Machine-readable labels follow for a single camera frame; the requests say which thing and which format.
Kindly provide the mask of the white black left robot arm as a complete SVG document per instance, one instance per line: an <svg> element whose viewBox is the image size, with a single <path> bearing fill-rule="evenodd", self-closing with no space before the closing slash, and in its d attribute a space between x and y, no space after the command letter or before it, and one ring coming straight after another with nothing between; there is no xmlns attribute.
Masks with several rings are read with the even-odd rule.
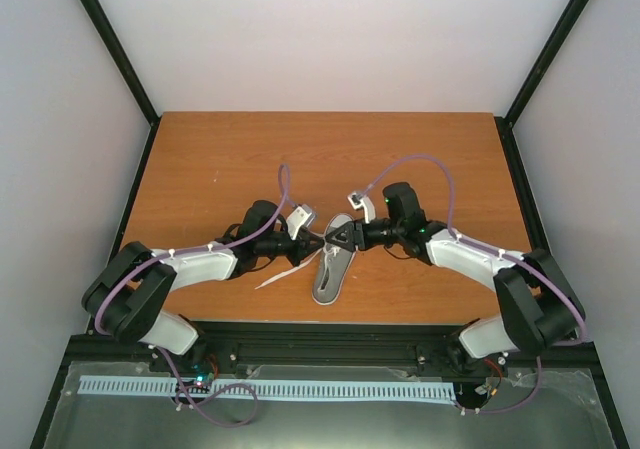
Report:
<svg viewBox="0 0 640 449"><path fill-rule="evenodd" d="M84 293L81 305L100 331L121 344L159 346L186 371L201 369L208 347L185 318L163 309L168 295L210 281L236 279L259 269L260 258L286 258L297 268L322 249L324 240L309 230L316 217L308 205L289 216L257 200L240 223L205 246L152 250L126 244Z"/></svg>

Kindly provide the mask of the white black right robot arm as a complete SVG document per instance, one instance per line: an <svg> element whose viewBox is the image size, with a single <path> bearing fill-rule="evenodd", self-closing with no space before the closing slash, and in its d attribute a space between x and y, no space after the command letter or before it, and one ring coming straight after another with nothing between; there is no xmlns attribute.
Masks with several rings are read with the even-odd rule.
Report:
<svg viewBox="0 0 640 449"><path fill-rule="evenodd" d="M383 196L388 215L377 218L367 196L350 195L364 218L338 223L325 240L349 252L398 245L412 259L454 271L495 293L498 315L472 321L450 336L445 353L453 371L468 373L474 363L496 354L538 356L569 344L572 333L585 336L584 308L548 251L509 251L469 238L428 218L406 182L385 187Z"/></svg>

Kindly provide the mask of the white shoelace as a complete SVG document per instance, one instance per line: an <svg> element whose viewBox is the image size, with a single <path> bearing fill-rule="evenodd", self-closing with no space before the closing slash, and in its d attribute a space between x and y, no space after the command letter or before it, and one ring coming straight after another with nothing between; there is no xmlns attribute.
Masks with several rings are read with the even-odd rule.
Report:
<svg viewBox="0 0 640 449"><path fill-rule="evenodd" d="M326 226L323 236L325 236L327 232L331 231L332 229L335 229L335 228L339 227L341 224L343 224L343 223L345 223L347 221L353 221L353 218L352 218L351 215L345 214L345 213L339 213L339 214L335 215L330 220L328 225ZM321 255L322 255L322 250L318 251L317 253L313 254L310 257L308 257L302 263L300 263L298 265L294 265L294 267L292 269L283 271L283 272L281 272L279 274L276 274L276 275L272 276L271 278L265 280L260 285L256 286L255 289L256 290L257 289L262 289L263 287L266 287L266 286L269 286L271 284L274 284L277 281L280 281L281 279L290 277L293 274L295 274L296 272L299 272L299 271L303 270L304 268L306 268L308 265L311 264L311 262L314 262L315 259L319 258L318 262L320 263Z"/></svg>

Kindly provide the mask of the grey canvas sneaker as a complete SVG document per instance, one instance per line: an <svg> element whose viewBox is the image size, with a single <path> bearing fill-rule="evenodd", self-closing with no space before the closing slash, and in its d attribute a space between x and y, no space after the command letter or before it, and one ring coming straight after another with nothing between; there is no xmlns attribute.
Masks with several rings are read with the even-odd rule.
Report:
<svg viewBox="0 0 640 449"><path fill-rule="evenodd" d="M354 258L354 252L325 243L311 292L317 304L330 305L337 300Z"/></svg>

